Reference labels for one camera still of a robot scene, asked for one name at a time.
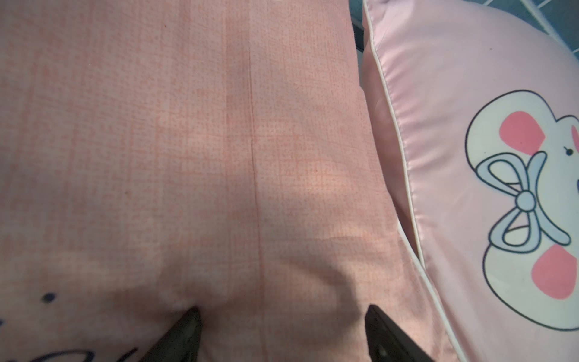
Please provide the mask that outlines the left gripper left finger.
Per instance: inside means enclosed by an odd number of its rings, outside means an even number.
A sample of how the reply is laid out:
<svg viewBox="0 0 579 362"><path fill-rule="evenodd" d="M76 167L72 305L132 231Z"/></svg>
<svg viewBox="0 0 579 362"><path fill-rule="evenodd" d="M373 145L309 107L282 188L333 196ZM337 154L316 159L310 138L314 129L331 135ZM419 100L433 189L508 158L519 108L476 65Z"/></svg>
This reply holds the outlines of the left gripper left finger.
<svg viewBox="0 0 579 362"><path fill-rule="evenodd" d="M188 310L147 351L140 362L196 362L203 322L198 308Z"/></svg>

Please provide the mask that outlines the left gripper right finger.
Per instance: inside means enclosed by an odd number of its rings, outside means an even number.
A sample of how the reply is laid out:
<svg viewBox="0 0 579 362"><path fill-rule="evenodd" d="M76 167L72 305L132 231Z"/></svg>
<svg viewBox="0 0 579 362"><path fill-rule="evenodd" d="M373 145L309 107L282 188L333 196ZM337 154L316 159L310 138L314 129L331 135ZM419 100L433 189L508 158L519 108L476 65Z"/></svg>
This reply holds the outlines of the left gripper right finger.
<svg viewBox="0 0 579 362"><path fill-rule="evenodd" d="M370 305L364 321L372 362L434 362L380 307Z"/></svg>

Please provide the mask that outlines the salmon pink feather pillow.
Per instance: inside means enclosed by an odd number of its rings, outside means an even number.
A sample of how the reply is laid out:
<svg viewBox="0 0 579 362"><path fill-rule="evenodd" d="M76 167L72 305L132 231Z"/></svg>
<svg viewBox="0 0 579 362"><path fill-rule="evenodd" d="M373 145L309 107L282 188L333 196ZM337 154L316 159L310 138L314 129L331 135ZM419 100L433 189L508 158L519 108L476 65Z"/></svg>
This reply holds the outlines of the salmon pink feather pillow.
<svg viewBox="0 0 579 362"><path fill-rule="evenodd" d="M346 1L1 3L1 359L456 361L398 232Z"/></svg>

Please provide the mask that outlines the light pink strawberry pillow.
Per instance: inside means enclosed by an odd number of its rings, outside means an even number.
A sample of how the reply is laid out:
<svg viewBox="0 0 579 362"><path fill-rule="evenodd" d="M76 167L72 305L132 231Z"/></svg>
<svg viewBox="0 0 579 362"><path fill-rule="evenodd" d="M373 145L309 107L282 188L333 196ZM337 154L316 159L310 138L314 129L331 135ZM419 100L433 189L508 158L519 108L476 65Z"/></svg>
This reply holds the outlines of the light pink strawberry pillow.
<svg viewBox="0 0 579 362"><path fill-rule="evenodd" d="M578 63L469 1L366 1L388 191L468 361L578 359Z"/></svg>

